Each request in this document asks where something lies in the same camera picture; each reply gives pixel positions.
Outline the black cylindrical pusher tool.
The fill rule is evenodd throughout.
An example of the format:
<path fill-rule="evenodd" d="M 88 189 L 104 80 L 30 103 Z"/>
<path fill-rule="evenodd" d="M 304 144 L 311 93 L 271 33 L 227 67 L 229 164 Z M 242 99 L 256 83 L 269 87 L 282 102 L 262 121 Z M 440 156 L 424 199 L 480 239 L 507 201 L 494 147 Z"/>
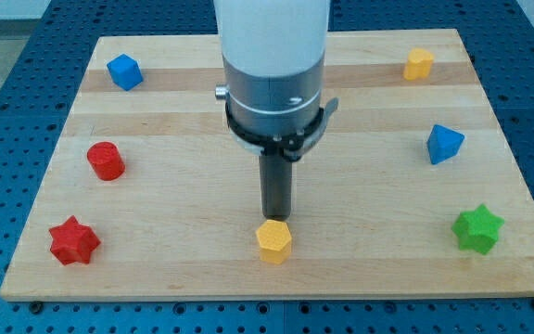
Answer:
<path fill-rule="evenodd" d="M 292 204 L 292 163 L 279 155 L 259 157 L 261 208 L 267 219 L 286 220 Z"/>

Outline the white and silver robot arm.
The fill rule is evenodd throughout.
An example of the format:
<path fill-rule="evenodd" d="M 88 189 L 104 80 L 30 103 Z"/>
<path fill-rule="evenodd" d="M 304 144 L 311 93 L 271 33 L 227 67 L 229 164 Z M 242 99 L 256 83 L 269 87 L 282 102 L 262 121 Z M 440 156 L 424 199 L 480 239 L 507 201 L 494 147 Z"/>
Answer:
<path fill-rule="evenodd" d="M 261 207 L 291 213 L 292 165 L 322 138 L 338 100 L 321 102 L 329 0 L 214 0 L 235 140 L 259 158 Z"/>

